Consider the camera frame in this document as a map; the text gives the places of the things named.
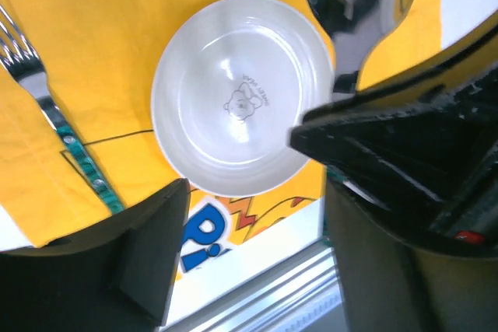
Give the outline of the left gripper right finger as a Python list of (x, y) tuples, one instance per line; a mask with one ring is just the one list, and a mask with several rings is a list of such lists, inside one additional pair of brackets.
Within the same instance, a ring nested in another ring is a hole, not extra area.
[(351, 331), (495, 331), (497, 252), (404, 226), (327, 171), (324, 206)]

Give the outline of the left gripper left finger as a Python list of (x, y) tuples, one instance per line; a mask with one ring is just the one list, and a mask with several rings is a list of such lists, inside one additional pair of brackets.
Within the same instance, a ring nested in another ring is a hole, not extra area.
[(154, 331), (167, 320), (188, 216), (177, 179), (41, 248), (1, 255), (3, 331)]

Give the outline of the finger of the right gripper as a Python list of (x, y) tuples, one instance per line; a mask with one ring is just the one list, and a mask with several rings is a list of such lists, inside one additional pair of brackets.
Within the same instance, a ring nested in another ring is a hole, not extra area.
[(432, 58), (305, 115), (290, 146), (410, 246), (497, 255), (497, 17)]

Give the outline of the metal spoon green handle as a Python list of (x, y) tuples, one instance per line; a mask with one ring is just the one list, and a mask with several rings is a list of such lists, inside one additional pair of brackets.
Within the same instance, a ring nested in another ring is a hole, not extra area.
[(405, 19), (413, 0), (307, 0), (335, 50), (331, 98), (353, 97), (372, 50)]

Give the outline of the cream upturned bowl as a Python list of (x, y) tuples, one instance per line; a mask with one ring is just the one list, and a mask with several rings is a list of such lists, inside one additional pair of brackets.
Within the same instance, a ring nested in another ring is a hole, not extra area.
[(298, 174), (290, 129), (329, 97), (334, 70), (314, 25), (279, 0), (219, 0), (166, 46), (151, 91), (156, 141), (195, 187), (249, 197)]

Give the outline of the metal fork green handle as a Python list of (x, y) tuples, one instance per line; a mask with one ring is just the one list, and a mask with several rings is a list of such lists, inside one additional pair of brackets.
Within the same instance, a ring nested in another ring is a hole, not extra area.
[(54, 101), (37, 50), (4, 8), (1, 8), (1, 65), (36, 100), (47, 122), (110, 213), (124, 211), (116, 191)]

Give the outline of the yellow printed cloth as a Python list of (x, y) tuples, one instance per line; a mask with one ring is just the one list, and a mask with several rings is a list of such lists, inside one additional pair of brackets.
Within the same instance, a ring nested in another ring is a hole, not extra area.
[[(40, 54), (65, 116), (126, 205), (177, 178), (150, 91), (170, 38), (217, 0), (1, 0)], [(310, 15), (306, 0), (280, 0)], [(109, 215), (33, 98), (1, 73), (1, 248), (43, 246)]]

